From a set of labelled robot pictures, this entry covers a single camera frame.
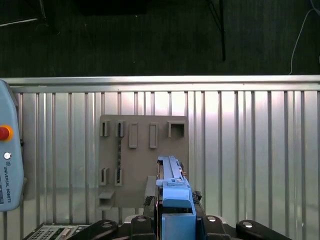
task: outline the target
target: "gray plastic part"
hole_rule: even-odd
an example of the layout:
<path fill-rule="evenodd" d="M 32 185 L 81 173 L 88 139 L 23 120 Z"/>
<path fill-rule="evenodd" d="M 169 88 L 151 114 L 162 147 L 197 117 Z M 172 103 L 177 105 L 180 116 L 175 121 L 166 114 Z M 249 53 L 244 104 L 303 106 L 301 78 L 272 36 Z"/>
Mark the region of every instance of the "gray plastic part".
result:
<path fill-rule="evenodd" d="M 99 208 L 110 210 L 115 205 L 115 191 L 103 191 L 99 194 Z"/>
<path fill-rule="evenodd" d="M 102 168 L 99 172 L 99 184 L 106 186 L 109 183 L 109 168 Z"/>
<path fill-rule="evenodd" d="M 156 176 L 148 176 L 145 186 L 144 197 L 156 196 Z"/>
<path fill-rule="evenodd" d="M 129 148 L 136 149 L 138 147 L 138 123 L 131 122 L 129 125 Z"/>
<path fill-rule="evenodd" d="M 102 115 L 100 123 L 106 121 L 110 123 L 109 137 L 101 136 L 99 139 L 98 169 L 109 169 L 109 174 L 108 183 L 99 184 L 98 193 L 114 192 L 114 207 L 143 208 L 146 187 L 153 184 L 148 183 L 148 177 L 157 175 L 158 156 L 175 156 L 183 163 L 184 171 L 188 171 L 187 117 Z M 117 183 L 118 123 L 122 123 L 120 184 Z M 138 127 L 137 134 L 133 129 L 135 125 Z M 101 209 L 112 205 L 104 198 L 99 197 L 99 200 Z"/>
<path fill-rule="evenodd" d="M 126 132 L 126 121 L 125 120 L 118 120 L 116 123 L 116 131 L 115 136 L 118 137 L 118 126 L 120 125 L 120 137 L 123 138 Z"/>
<path fill-rule="evenodd" d="M 102 121 L 100 123 L 100 137 L 110 136 L 110 121 Z"/>
<path fill-rule="evenodd" d="M 158 148 L 158 131 L 159 124 L 157 122 L 151 122 L 149 126 L 149 147 L 151 149 Z"/>
<path fill-rule="evenodd" d="M 155 219 L 155 197 L 152 198 L 149 205 L 144 206 L 142 215 L 149 217 L 152 220 Z"/>
<path fill-rule="evenodd" d="M 121 187 L 122 186 L 122 179 L 123 179 L 123 172 L 122 169 L 120 169 L 120 177 L 119 177 L 119 182 L 117 182 L 117 169 L 114 171 L 114 185 Z"/>

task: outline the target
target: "metal panel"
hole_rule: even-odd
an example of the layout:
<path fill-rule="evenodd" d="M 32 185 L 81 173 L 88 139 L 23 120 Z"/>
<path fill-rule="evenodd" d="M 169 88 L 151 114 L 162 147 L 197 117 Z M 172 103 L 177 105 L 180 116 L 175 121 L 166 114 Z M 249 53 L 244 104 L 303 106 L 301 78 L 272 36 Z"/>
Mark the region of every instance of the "metal panel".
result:
<path fill-rule="evenodd" d="M 232 225 L 238 220 L 235 103 L 233 91 L 221 93 L 222 216 Z"/>
<path fill-rule="evenodd" d="M 0 213 L 0 240 L 21 239 L 41 222 L 118 221 L 140 211 L 97 209 L 103 114 L 186 115 L 188 178 L 209 214 L 319 239 L 319 76 L 6 80 L 19 98 L 28 182 L 21 207 Z"/>

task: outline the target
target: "metal rod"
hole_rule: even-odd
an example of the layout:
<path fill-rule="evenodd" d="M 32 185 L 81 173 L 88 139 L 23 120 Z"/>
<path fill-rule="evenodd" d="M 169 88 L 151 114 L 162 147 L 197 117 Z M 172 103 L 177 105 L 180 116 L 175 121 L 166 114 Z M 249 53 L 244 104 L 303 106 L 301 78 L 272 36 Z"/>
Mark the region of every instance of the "metal rod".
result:
<path fill-rule="evenodd" d="M 102 76 L 102 77 L 17 77 L 2 78 L 11 87 L 88 87 L 171 84 L 320 84 L 319 75 L 257 76 Z"/>
<path fill-rule="evenodd" d="M 31 18 L 31 19 L 20 20 L 20 21 L 12 21 L 12 22 L 8 22 L 8 23 L 0 24 L 0 27 L 10 26 L 10 25 L 14 25 L 14 24 L 23 24 L 23 23 L 33 22 L 33 21 L 37 21 L 37 20 L 39 20 L 39 19 L 38 18 Z"/>
<path fill-rule="evenodd" d="M 214 4 L 212 2 L 210 2 L 210 1 L 208 2 L 208 6 L 209 6 L 209 9 L 210 9 L 211 15 L 213 17 L 213 20 L 214 20 L 217 28 L 221 32 L 221 23 L 220 23 L 219 16 L 217 14 L 216 8 L 215 8 Z"/>
<path fill-rule="evenodd" d="M 224 0 L 219 0 L 220 7 L 220 24 L 221 24 L 221 44 L 222 60 L 226 60 L 226 40 L 225 40 L 225 21 L 224 21 Z"/>

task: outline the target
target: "emergency stop button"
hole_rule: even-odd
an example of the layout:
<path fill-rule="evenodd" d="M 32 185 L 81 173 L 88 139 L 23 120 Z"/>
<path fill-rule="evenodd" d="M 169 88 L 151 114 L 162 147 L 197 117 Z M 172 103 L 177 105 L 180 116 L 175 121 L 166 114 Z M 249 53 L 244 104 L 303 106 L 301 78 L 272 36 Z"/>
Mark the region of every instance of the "emergency stop button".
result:
<path fill-rule="evenodd" d="M 6 141 L 10 137 L 10 130 L 5 126 L 0 126 L 0 141 Z"/>

